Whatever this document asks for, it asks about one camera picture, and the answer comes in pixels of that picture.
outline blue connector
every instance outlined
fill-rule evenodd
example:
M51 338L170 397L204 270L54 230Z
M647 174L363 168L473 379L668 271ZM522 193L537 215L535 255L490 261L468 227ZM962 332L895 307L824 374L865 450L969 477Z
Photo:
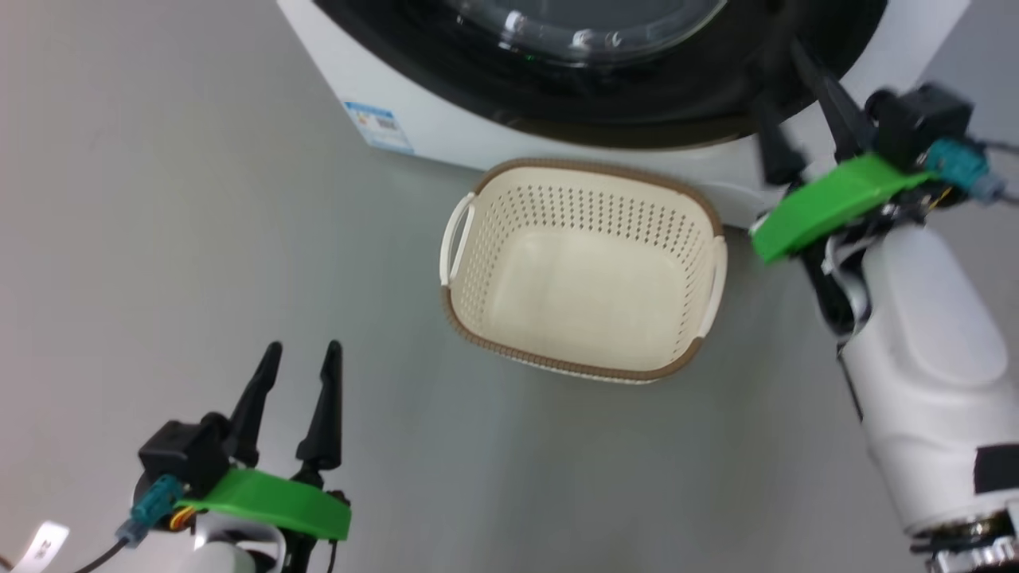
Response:
M923 167L985 205L1001 199L1008 185L990 170L986 157L953 140L934 142Z
M126 539L129 549L137 548L160 519L173 513L183 497L184 487L177 478L172 475L160 477L130 509L130 519L117 528L117 538Z

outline basket rim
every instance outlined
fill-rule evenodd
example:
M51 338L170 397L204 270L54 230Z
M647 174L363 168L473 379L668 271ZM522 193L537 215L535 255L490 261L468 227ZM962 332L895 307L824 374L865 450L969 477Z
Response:
M630 167L566 159L514 159L496 165L490 171L486 172L481 181L475 188L474 194L481 195L492 179L505 173L506 171L532 167L587 171L590 173L634 179L675 191L681 195L690 197L704 210L705 214L707 214L708 220L711 222L711 228L714 231L714 237L723 235L721 219L718 217L717 212L715 212L714 207L712 207L707 199L705 199L704 196L701 195L696 189L675 178ZM453 330L455 330L457 333L466 338L469 343L506 358L513 358L522 362L532 363L554 370L574 372L587 376L615 378L633 382L651 382L680 371L683 367L689 364L691 360L693 360L697 351L700 350L701 345L704 342L703 336L696 336L690 342L690 346L679 358L655 370L623 370L591 366L588 364L580 364L566 360L557 360L547 356L525 352L475 334L467 326L465 326L464 323L461 322L460 317L457 316L457 311L452 306L452 291L449 287L441 287L440 293L442 298L442 310L446 315L446 319L449 321Z
M679 179L668 177L666 175L660 175L658 173L652 173L650 171L643 171L641 169L634 169L633 167L624 167L622 165L612 165L605 163L596 163L594 161L579 161L572 159L540 159L540 158L525 158L525 159L512 159L503 163L499 163L491 170L487 171L478 185L474 188L475 195L481 195L482 192L488 187L488 184L492 181L495 177L505 173L506 171L512 171L514 169L522 169L529 167L538 167L546 169L565 169L569 171L586 171L588 173L597 173L599 175L611 175L615 177L622 177L625 179L634 179L640 183L653 185L655 187L660 187L671 191L675 191L680 195L686 195L687 197L694 200L704 213L707 215L709 221L711 221L711 230L714 232L714 237L723 235L725 230L721 225L721 218L718 213L714 210L714 206L697 191L696 188L690 184L681 181Z

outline washing machine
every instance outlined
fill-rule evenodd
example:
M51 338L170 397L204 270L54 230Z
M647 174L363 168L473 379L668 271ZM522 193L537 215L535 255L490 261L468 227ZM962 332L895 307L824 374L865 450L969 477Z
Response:
M862 102L912 86L968 3L279 0L369 145L477 169L522 157L636 166L696 186L743 227L779 200L747 111L761 77L813 170L834 164L793 38Z

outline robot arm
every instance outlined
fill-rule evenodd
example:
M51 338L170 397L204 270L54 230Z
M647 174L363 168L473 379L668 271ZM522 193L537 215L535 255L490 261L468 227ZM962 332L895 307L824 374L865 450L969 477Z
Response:
M871 314L840 359L914 553L932 573L1012 563L1019 393L1005 342L929 228L890 231L862 274Z
M913 553L930 573L1019 568L1019 390L994 320L923 225L935 208L1009 199L966 136L972 106L924 86L864 112L798 42L792 55L840 166L804 180L762 86L763 171L789 192L751 230L755 250L807 270Z
M180 573L305 573L320 539L333 551L346 539L351 504L342 491L323 491L322 478L340 465L342 350L336 341L326 351L319 400L298 446L301 469L290 479L254 469L281 354L279 343L269 346L229 419L210 413L199 424L168 422L139 451L145 475L137 499L166 476L186 484L174 517L154 527L194 534L195 552Z

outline green plastic part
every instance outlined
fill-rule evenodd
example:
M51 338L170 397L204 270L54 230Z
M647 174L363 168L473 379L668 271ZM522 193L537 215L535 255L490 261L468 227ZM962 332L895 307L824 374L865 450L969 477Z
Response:
M184 499L177 505L268 523L318 539L342 541L351 530L346 504L311 485L258 470L231 469L204 499Z
M754 251L767 263L788 257L935 176L905 174L874 154L846 161L783 199L754 232Z

